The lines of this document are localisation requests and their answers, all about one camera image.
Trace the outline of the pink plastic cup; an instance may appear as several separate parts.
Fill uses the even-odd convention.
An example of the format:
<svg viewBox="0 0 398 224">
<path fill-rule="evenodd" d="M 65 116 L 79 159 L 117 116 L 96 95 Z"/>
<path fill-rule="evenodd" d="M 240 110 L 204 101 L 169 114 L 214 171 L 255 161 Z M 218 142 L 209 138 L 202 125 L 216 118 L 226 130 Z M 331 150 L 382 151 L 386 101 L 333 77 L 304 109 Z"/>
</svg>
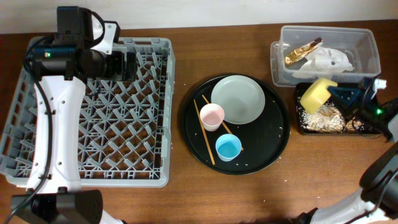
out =
<svg viewBox="0 0 398 224">
<path fill-rule="evenodd" d="M 207 131 L 216 131 L 224 120 L 224 110 L 220 105 L 210 103 L 200 110 L 200 120 Z"/>
</svg>

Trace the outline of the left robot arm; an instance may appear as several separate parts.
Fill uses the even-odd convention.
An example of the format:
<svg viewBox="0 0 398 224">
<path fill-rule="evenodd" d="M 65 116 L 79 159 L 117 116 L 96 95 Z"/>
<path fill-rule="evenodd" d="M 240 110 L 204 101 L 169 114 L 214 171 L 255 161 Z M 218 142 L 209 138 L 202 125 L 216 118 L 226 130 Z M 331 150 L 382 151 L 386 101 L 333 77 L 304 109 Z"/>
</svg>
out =
<svg viewBox="0 0 398 224">
<path fill-rule="evenodd" d="M 29 223 L 116 223 L 99 190 L 83 190 L 78 127 L 88 80 L 133 81 L 136 54 L 116 52 L 120 27 L 79 6 L 57 8 L 57 32 L 32 44 L 24 70 L 37 95 L 34 165 L 10 217 Z"/>
</svg>

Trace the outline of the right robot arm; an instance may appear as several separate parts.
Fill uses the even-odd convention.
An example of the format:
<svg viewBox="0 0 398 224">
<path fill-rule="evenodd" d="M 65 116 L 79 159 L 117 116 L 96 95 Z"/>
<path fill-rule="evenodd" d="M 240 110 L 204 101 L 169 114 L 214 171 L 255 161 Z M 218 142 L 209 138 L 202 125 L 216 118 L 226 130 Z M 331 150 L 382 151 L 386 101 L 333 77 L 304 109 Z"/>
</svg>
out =
<svg viewBox="0 0 398 224">
<path fill-rule="evenodd" d="M 373 99 L 378 90 L 385 88 L 386 81 L 378 77 L 363 78 L 354 88 L 319 78 L 301 96 L 300 105 L 306 112 L 314 113 L 331 100 L 344 119 L 360 120 L 394 145 L 365 171 L 357 191 L 334 205 L 300 214 L 295 223 L 372 223 L 397 219 L 397 100 L 378 104 Z"/>
</svg>

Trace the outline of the yellow plastic bowl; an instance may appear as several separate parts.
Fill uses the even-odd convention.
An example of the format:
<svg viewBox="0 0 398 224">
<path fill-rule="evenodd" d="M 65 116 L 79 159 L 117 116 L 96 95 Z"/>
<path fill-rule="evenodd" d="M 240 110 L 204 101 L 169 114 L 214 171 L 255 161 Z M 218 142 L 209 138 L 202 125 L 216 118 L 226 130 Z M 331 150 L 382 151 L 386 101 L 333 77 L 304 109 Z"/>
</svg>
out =
<svg viewBox="0 0 398 224">
<path fill-rule="evenodd" d="M 308 114 L 314 114 L 331 96 L 328 87 L 337 87 L 337 82 L 319 78 L 313 82 L 300 99 L 300 104 Z"/>
</svg>

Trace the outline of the wooden chopstick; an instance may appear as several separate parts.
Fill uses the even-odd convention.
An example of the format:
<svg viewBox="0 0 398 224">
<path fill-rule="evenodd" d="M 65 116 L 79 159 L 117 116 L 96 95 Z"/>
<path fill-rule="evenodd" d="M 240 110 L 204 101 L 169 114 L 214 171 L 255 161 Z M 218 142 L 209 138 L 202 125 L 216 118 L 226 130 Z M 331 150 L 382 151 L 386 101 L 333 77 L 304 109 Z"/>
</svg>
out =
<svg viewBox="0 0 398 224">
<path fill-rule="evenodd" d="M 206 99 L 206 97 L 205 97 L 204 95 L 201 95 L 201 96 L 203 97 L 203 99 L 205 100 L 205 102 L 206 102 L 207 104 L 210 104 L 210 102 Z M 233 133 L 230 131 L 230 129 L 228 128 L 228 126 L 225 124 L 224 121 L 222 122 L 222 125 L 223 125 L 223 127 L 225 128 L 225 130 L 226 130 L 229 134 L 233 134 Z"/>
<path fill-rule="evenodd" d="M 201 131 L 203 133 L 203 137 L 205 139 L 205 144 L 206 144 L 209 156 L 210 156 L 211 163 L 212 163 L 213 166 L 215 166 L 215 160 L 214 160 L 214 157 L 213 157 L 213 153 L 211 151 L 211 147 L 209 145 L 208 138 L 207 138 L 206 131 L 204 129 L 203 123 L 202 123 L 202 121 L 200 119 L 200 112 L 198 110 L 198 106 L 197 106 L 196 100 L 193 100 L 193 102 L 194 102 L 194 105 L 195 105 L 195 111 L 197 113 L 197 117 L 198 117 L 198 120 L 199 120 L 199 123 L 200 123 Z"/>
</svg>

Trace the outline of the grey round plate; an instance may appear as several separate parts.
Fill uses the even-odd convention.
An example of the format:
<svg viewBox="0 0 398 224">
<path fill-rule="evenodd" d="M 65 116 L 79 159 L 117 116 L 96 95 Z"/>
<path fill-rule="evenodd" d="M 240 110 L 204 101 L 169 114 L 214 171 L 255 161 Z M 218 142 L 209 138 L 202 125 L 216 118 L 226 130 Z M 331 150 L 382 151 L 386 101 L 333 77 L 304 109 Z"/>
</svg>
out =
<svg viewBox="0 0 398 224">
<path fill-rule="evenodd" d="M 265 93 L 254 79 L 243 75 L 222 78 L 211 91 L 211 102 L 224 110 L 224 120 L 248 124 L 256 120 L 266 104 Z"/>
</svg>

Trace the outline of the food scraps pile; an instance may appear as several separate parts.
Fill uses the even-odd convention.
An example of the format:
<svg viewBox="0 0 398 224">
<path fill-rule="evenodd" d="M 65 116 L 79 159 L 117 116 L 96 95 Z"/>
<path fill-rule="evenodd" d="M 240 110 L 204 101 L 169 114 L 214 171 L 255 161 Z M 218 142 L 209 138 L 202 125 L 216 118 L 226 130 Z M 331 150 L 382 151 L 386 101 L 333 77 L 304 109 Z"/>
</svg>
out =
<svg viewBox="0 0 398 224">
<path fill-rule="evenodd" d="M 333 103 L 325 103 L 314 114 L 307 113 L 305 118 L 307 118 L 305 121 L 307 124 L 307 129 L 316 131 L 319 131 L 320 129 L 331 129 L 333 131 L 337 131 L 341 130 L 342 126 L 347 129 L 351 129 L 355 128 L 355 126 L 360 126 L 362 123 L 358 120 L 345 121 Z"/>
</svg>

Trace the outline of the white paper napkin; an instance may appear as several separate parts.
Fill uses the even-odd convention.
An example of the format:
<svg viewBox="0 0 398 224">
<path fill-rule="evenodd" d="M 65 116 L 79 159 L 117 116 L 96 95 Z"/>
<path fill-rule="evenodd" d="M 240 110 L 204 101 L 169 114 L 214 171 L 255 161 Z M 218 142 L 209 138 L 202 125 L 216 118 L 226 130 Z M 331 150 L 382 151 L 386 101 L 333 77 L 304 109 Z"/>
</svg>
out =
<svg viewBox="0 0 398 224">
<path fill-rule="evenodd" d="M 352 72 L 354 66 L 349 62 L 348 56 L 336 49 L 318 47 L 305 56 L 306 62 L 293 73 L 293 77 L 309 79 L 326 77 L 334 73 Z"/>
</svg>

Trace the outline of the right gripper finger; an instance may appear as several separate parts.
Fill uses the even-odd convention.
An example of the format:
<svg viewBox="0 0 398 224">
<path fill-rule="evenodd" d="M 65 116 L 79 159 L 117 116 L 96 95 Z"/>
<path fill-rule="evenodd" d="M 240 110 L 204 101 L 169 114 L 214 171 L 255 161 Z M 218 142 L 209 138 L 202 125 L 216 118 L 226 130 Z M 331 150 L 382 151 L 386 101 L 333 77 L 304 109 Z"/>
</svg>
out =
<svg viewBox="0 0 398 224">
<path fill-rule="evenodd" d="M 355 106 L 344 109 L 342 106 L 338 105 L 337 109 L 339 110 L 345 121 L 355 120 L 355 118 L 361 113 L 361 108 Z"/>
<path fill-rule="evenodd" d="M 331 94 L 331 100 L 342 108 L 351 108 L 363 96 L 358 88 L 329 86 L 327 90 Z"/>
</svg>

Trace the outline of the gold foil wrapper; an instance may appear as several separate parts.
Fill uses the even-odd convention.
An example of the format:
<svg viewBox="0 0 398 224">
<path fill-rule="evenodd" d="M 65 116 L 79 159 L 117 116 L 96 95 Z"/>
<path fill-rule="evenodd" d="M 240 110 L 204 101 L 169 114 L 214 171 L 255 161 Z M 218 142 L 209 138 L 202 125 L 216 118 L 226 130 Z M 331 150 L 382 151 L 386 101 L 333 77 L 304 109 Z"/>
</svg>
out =
<svg viewBox="0 0 398 224">
<path fill-rule="evenodd" d="M 311 53 L 314 50 L 316 50 L 317 48 L 319 48 L 319 46 L 321 46 L 322 44 L 323 44 L 323 40 L 322 40 L 322 38 L 319 37 L 319 38 L 291 51 L 289 54 L 287 54 L 284 57 L 285 65 L 292 65 L 292 64 L 300 61 L 301 59 L 306 57 L 309 53 Z"/>
</svg>

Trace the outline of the blue plastic cup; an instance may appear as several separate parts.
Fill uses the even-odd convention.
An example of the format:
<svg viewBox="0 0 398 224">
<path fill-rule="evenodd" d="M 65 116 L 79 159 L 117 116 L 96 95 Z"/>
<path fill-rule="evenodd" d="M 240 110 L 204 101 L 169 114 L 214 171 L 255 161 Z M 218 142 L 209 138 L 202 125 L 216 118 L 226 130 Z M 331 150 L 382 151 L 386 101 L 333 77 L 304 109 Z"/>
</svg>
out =
<svg viewBox="0 0 398 224">
<path fill-rule="evenodd" d="M 215 148 L 218 157 L 224 162 L 229 162 L 240 154 L 242 144 L 237 136 L 224 134 L 216 140 Z"/>
</svg>

